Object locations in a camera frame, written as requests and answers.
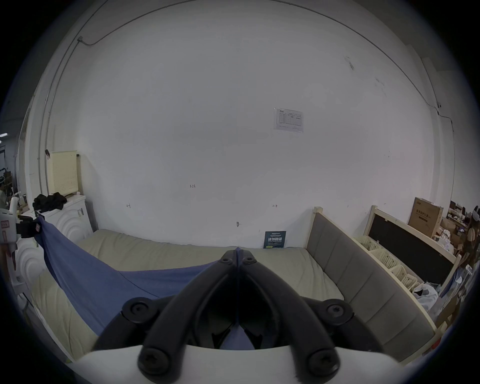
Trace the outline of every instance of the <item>cardboard box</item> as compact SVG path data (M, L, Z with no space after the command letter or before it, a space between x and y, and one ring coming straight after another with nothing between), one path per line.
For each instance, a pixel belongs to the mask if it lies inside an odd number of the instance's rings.
M455 233L452 233L450 235L450 242L454 245L455 248L458 248L460 244L463 244L466 239L466 236L459 236Z
M442 221L443 211L442 207L416 197L408 225L431 238Z
M456 224L445 217L442 217L442 227L450 231L450 233L456 233Z

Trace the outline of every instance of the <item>mattress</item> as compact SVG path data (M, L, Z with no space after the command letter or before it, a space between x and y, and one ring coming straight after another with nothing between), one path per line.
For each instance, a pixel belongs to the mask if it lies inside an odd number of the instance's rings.
M183 268L218 260L235 247L200 247L144 240L101 229L78 245L120 271ZM304 248L247 249L284 279L301 296L343 299L339 289ZM82 320L49 271L44 271L31 291L34 305L73 359L88 353L95 333Z

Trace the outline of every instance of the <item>wall cable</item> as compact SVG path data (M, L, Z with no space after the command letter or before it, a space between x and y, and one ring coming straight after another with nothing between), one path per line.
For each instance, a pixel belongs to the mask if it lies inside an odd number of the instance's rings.
M106 0L101 6L100 8L105 5L105 3L107 2L108 0ZM102 36L100 39L98 39L97 41L93 42L93 43L87 43L83 40L83 38L80 36L77 38L77 44L78 43L81 43L87 47L91 47L91 46L94 46L95 44L99 43L100 41L102 41L105 37L111 35L112 33L118 31L119 29L123 28L124 26L144 17L144 16L147 16L151 13L154 13L154 12L157 12L157 11L160 11L162 9L165 9L165 8L169 8L169 7L173 7L174 5L180 5L180 4L185 4L185 3L189 3L189 2L193 2L193 1L197 1L197 0L183 0L183 1L179 1L179 2L176 2L176 3L173 3L173 4L169 4L169 5L165 5L163 7L159 7L159 8L155 8L151 11L148 11L146 13L143 13L125 23L123 23L122 25L118 26L117 28L113 29L112 31L108 32L106 35ZM370 44L372 44L374 47L376 47L380 52L382 52L403 74L404 76L410 81L410 83L413 85L413 87L415 88L415 90L418 92L418 94L421 96L421 98L423 99L423 101L425 102L425 104L433 109L435 109L435 111L437 112L437 115L440 116L440 117L443 117L445 119L449 119L450 120L450 124L452 126L452 133L455 131L454 130L454 126L453 126L453 120L449 117L449 116L444 116L444 115L441 115L440 114L440 111L438 110L438 107L436 106L433 106L431 105L427 99L425 98L425 96L422 94L422 92L417 88L417 86L415 85L415 83L412 81L412 79L410 79L410 77L405 73L405 71L383 50L381 49L378 45L376 45L373 41L371 41L370 39L368 39L366 36L364 36L363 34L361 34L360 32L356 31L355 29L353 29L352 27L348 26L347 24L333 18L332 16L328 16L324 13L321 13L319 11L316 11L316 10L313 10L311 8L308 8L308 7L304 7L302 5L298 5L298 4L293 4L291 2L288 2L288 1L284 1L284 0L268 0L268 1L273 1L273 2L278 2L278 3L282 3L282 4L286 4L286 5L290 5L290 6L293 6L293 7L297 7L297 8L302 8L302 9L305 9L306 11L310 11L310 12L313 12L313 13L316 13L320 16L323 16L323 17L326 17L327 19L329 20L332 20L336 23L339 23L341 25L343 25L345 28L349 29L350 31L356 33L357 35L359 35L360 37L362 37L363 39L365 39L366 41L368 41ZM436 94L435 94L435 90L433 89L433 93L434 93L434 96L435 96L435 101L437 102L438 104L438 100L436 99ZM455 179L455 143L454 143L454 179Z

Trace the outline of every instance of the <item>white plastic basket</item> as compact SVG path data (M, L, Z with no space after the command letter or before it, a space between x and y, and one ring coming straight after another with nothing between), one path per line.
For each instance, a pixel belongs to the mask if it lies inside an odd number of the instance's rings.
M417 282L417 278L415 276L406 274L405 277L401 280L402 284L407 288L410 288Z
M368 251L382 248L382 246L370 236L358 236L355 237L355 240L358 241L361 245L363 245Z
M418 287L419 285L420 285L420 283L418 281L416 283L413 283L411 285L411 287L409 288L409 291L413 292L415 290L415 288Z
M395 265L395 267L393 267L390 272L392 272L395 277L400 281L402 281L403 278L407 275L407 272L402 264Z
M374 249L371 251L371 253L388 269L391 269L399 264L398 260L393 258L391 253L385 248Z

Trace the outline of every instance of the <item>blue fabric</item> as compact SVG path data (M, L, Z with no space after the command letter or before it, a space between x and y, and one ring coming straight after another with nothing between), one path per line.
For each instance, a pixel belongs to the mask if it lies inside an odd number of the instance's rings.
M63 236L42 216L35 236L45 263L83 321L100 335L134 297L158 299L179 293L212 263L188 268L121 272L108 266Z

